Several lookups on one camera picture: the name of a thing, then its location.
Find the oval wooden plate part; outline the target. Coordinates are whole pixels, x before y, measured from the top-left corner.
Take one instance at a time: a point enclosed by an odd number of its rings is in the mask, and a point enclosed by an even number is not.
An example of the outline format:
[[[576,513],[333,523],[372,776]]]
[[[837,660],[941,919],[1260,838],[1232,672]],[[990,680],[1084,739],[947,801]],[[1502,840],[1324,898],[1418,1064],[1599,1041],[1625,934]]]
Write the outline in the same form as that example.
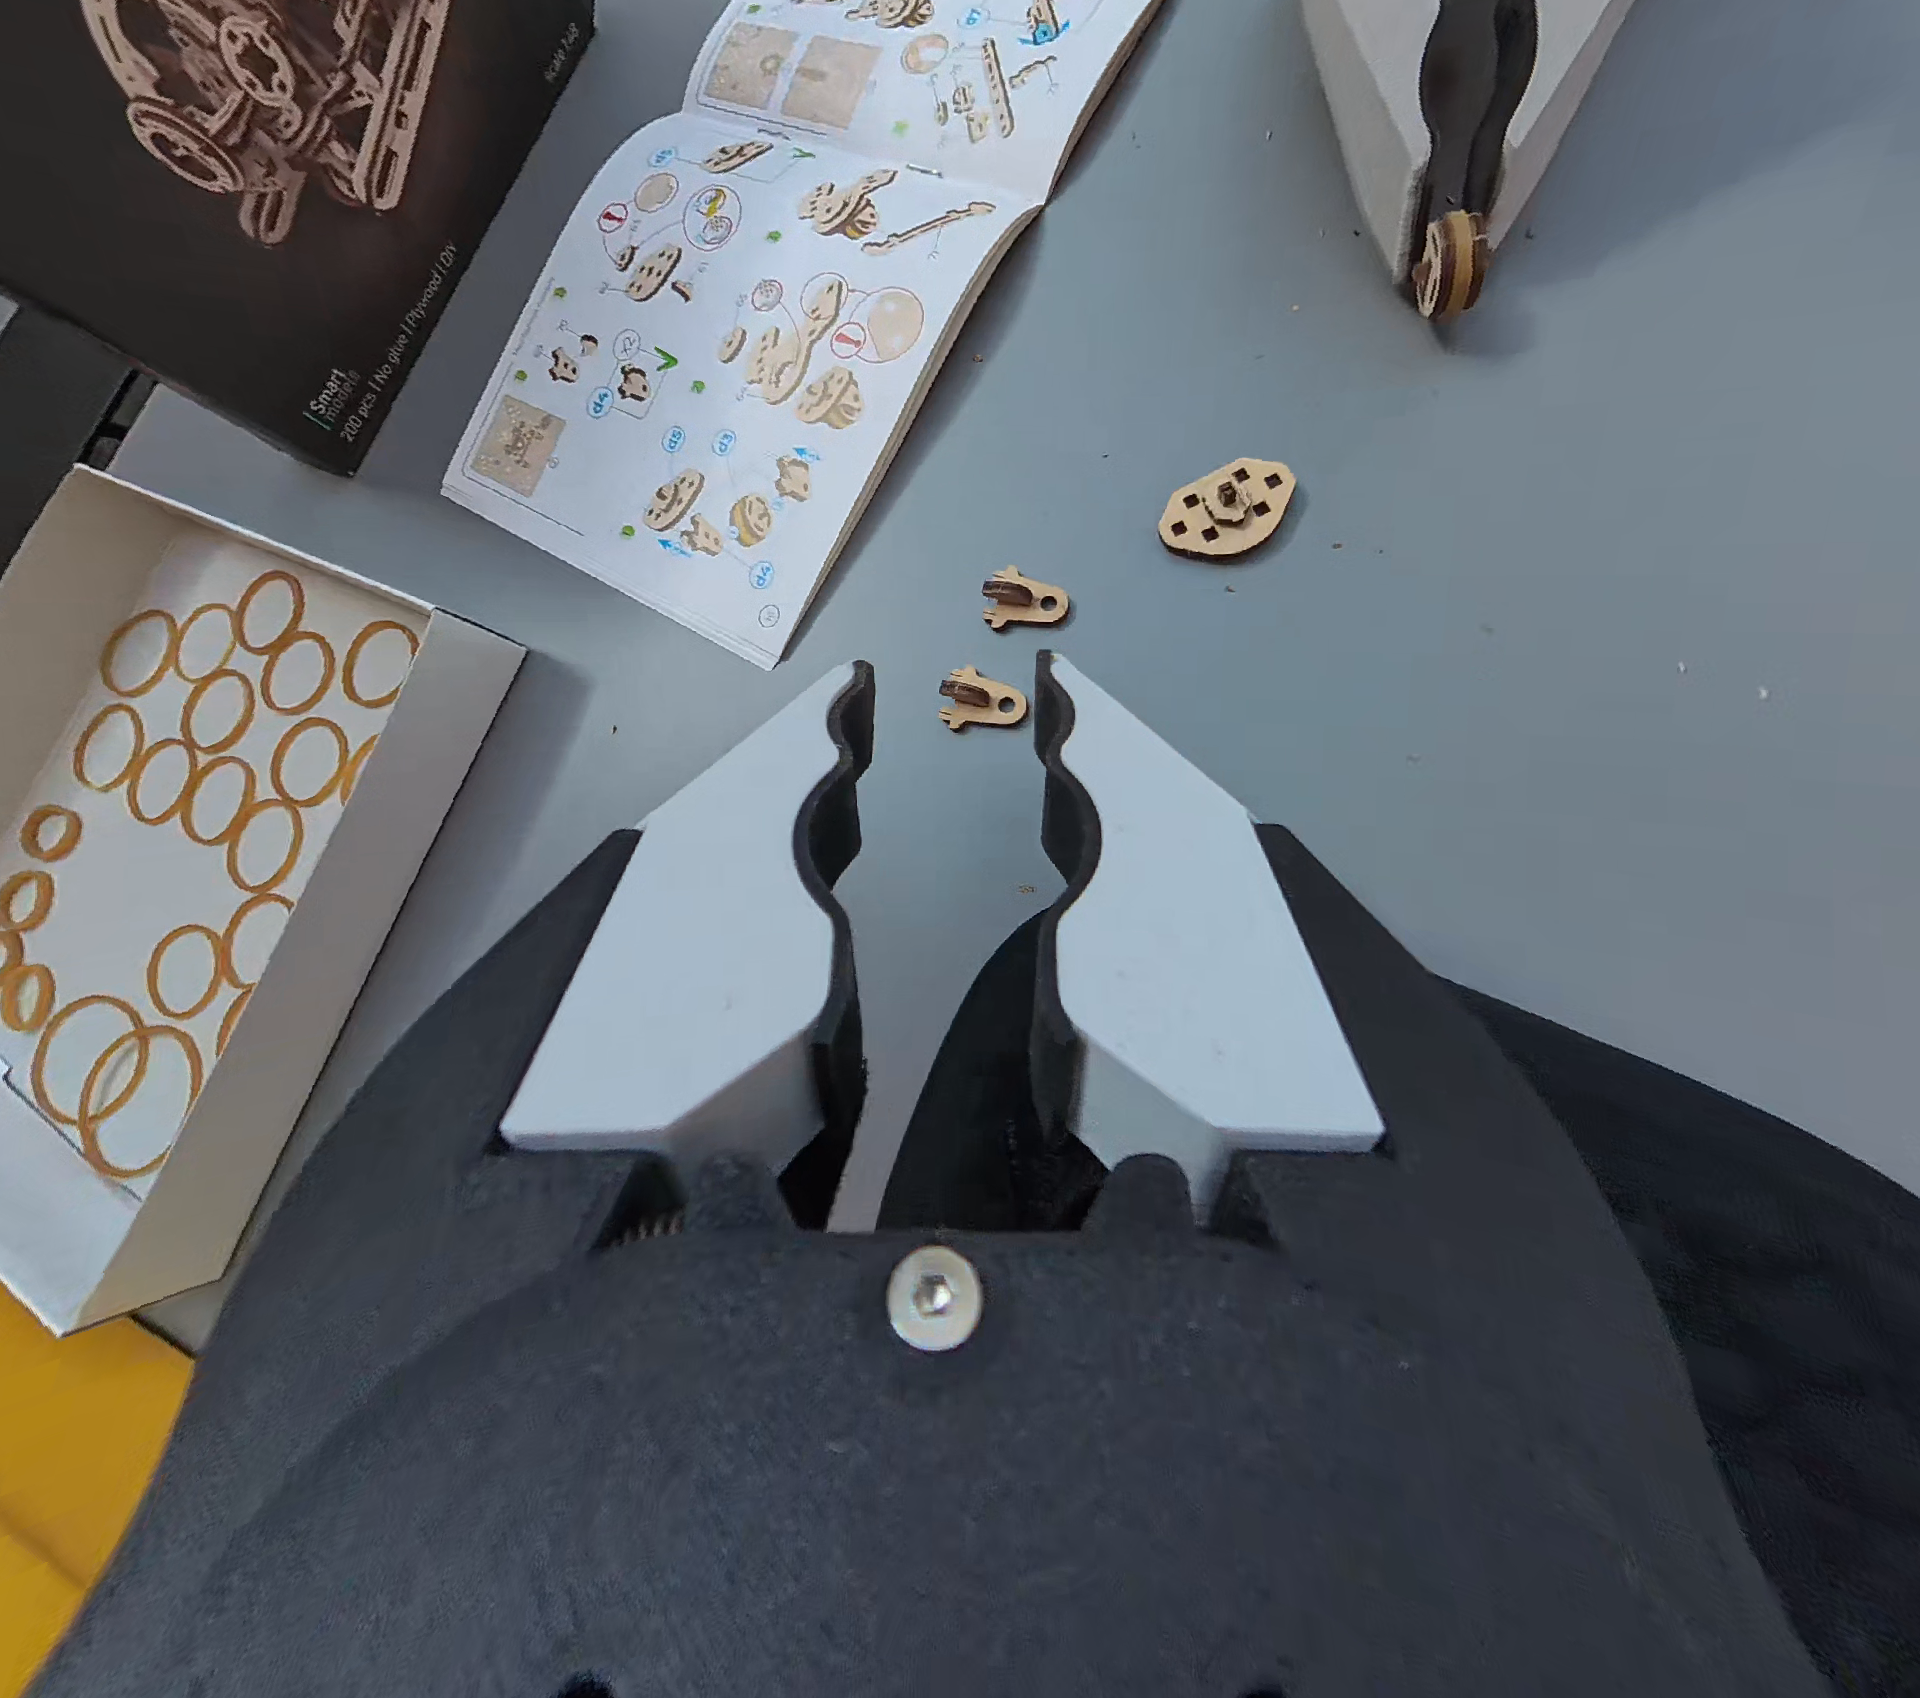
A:
[[[1287,464],[1240,456],[1170,496],[1160,540],[1189,560],[1244,560],[1279,532],[1294,492]]]

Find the grey desk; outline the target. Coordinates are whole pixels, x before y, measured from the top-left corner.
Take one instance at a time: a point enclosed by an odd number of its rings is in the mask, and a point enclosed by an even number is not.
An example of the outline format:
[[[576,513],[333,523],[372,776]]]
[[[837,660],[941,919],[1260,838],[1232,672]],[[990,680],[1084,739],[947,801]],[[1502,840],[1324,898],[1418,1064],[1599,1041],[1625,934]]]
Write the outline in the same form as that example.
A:
[[[353,482],[155,390],[115,473],[528,660],[270,1186],[618,824],[823,670],[878,667],[839,885],[878,1218],[976,971],[1057,886],[1032,684],[978,582],[1427,965],[1916,1184],[1916,0],[1638,0],[1484,300],[1430,332],[1367,238],[1296,0],[1167,0],[996,268],[774,674],[450,505],[439,478],[593,171],[727,0],[596,0],[564,104]],[[1170,496],[1287,464],[1189,560]]]

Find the yellow bin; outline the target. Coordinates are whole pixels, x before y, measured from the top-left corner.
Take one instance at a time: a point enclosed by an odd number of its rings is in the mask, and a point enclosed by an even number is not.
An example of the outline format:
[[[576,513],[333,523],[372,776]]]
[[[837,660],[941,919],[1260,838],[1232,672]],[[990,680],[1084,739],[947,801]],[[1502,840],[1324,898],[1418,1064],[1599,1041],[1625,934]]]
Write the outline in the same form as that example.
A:
[[[56,1337],[2,1293],[2,1693],[25,1688],[108,1568],[191,1372],[135,1319]]]

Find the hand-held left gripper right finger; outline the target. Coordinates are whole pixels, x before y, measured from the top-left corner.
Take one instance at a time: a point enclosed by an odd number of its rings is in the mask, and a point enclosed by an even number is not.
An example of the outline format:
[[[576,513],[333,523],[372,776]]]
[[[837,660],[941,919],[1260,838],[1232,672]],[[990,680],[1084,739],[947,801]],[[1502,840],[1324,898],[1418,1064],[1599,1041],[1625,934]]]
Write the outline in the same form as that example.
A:
[[[1244,804],[1061,656],[1033,708],[1061,891],[953,1016],[881,1226],[1073,1231],[1147,1155],[1206,1222],[1243,1154],[1374,1150],[1383,1113]]]

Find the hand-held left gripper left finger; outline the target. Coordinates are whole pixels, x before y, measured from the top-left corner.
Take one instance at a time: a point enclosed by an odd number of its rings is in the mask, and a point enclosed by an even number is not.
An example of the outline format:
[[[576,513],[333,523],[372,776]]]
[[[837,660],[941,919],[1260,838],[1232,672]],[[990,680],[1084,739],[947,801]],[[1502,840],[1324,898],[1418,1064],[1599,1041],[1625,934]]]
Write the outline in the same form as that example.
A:
[[[868,1069],[852,921],[878,679],[833,667],[638,825],[501,1121],[517,1150],[629,1150],[684,1182],[764,1163],[823,1227]]]

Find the open instruction booklet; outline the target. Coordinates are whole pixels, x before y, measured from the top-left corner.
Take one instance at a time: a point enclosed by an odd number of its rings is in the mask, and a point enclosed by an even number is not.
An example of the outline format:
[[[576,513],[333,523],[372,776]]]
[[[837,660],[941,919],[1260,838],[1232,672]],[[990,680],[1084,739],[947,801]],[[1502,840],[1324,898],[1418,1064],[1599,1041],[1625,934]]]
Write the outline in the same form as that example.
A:
[[[1160,0],[733,0],[442,492],[771,670]]]

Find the white cardboard tray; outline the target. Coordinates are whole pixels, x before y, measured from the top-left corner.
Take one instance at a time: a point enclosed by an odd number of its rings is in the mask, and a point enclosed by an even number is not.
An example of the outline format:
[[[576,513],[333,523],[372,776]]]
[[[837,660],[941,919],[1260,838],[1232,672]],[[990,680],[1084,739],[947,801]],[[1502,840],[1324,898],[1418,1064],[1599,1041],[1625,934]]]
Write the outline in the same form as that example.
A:
[[[59,1335],[222,1276],[524,657],[515,640],[459,615],[106,473],[75,471],[4,570],[4,824],[78,708],[106,632],[179,542],[345,580],[419,611],[425,632],[237,1037],[145,1197],[104,1182],[4,1088],[4,1286]]]

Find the round wooden disc part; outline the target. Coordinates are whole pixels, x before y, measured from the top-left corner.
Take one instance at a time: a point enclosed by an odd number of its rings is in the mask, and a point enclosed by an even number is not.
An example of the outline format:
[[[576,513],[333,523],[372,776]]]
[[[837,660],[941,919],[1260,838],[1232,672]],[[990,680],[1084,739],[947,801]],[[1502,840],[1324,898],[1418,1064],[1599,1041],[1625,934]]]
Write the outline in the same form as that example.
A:
[[[1434,216],[1409,272],[1416,308],[1434,325],[1472,311],[1486,286],[1489,247],[1486,217],[1467,209]]]

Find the black model kit box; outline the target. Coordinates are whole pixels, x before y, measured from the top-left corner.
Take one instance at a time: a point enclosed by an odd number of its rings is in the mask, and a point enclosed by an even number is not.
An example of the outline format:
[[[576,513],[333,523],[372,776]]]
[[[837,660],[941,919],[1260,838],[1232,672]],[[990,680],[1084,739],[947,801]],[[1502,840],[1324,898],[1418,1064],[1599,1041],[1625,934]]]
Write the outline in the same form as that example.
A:
[[[350,474],[595,0],[2,0],[4,295]]]

